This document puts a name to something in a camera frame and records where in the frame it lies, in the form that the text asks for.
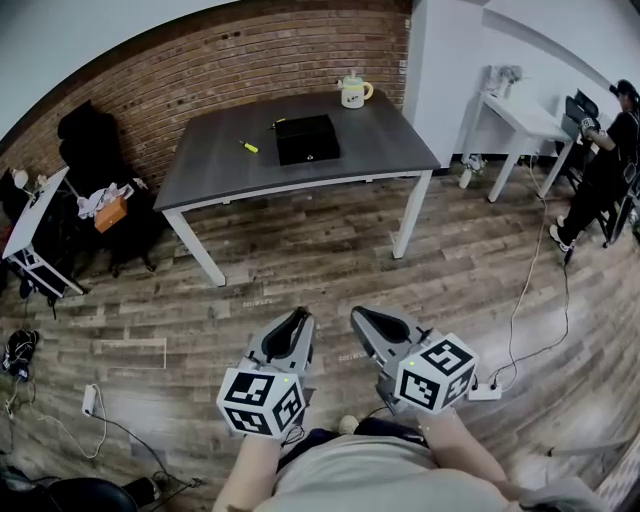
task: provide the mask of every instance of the white power adapter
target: white power adapter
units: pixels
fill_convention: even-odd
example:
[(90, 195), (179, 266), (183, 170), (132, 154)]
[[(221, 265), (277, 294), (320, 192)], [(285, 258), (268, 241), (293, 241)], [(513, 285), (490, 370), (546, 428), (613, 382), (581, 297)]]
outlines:
[(87, 384), (84, 388), (84, 400), (82, 400), (82, 414), (91, 417), (96, 405), (96, 388)]

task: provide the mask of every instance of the black cap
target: black cap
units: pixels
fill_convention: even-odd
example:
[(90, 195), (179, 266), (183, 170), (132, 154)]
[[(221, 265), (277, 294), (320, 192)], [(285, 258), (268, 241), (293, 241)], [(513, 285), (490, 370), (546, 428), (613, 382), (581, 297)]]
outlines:
[(615, 94), (625, 94), (631, 98), (638, 99), (638, 91), (628, 80), (620, 80), (618, 85), (612, 85), (609, 87), (609, 91)]

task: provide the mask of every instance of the black box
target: black box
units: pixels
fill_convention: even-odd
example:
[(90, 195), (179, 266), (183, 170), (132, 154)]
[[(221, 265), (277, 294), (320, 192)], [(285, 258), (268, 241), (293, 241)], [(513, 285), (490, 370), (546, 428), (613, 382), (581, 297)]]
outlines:
[(276, 123), (280, 165), (340, 158), (340, 146), (328, 115)]

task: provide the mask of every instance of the shoe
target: shoe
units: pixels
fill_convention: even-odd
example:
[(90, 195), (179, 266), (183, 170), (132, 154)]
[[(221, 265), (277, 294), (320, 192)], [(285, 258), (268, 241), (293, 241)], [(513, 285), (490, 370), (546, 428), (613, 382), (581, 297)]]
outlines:
[(360, 422), (358, 421), (358, 418), (348, 414), (347, 416), (344, 416), (340, 420), (340, 426), (338, 427), (338, 434), (340, 434), (341, 436), (353, 435), (353, 433), (358, 428), (358, 425), (360, 425)]
[(554, 241), (558, 244), (558, 247), (560, 247), (560, 250), (562, 252), (567, 252), (570, 249), (570, 246), (566, 245), (561, 239), (560, 239), (560, 235), (558, 234), (558, 226), (551, 226), (549, 228), (549, 234), (551, 235), (551, 238), (554, 239)]

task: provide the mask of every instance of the gray table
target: gray table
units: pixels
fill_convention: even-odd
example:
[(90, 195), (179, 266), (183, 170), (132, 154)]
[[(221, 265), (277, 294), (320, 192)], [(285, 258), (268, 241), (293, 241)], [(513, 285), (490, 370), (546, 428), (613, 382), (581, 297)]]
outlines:
[[(281, 166), (275, 130), (270, 126), (281, 118), (319, 114), (331, 118), (341, 157)], [(239, 140), (260, 151), (251, 153)], [(302, 188), (417, 176), (393, 247), (394, 257), (402, 258), (432, 170), (438, 167), (433, 153), (380, 91), (357, 110), (342, 107), (337, 91), (290, 96), (218, 110), (189, 121), (154, 209), (164, 213), (214, 284), (224, 286), (224, 275), (183, 212)]]

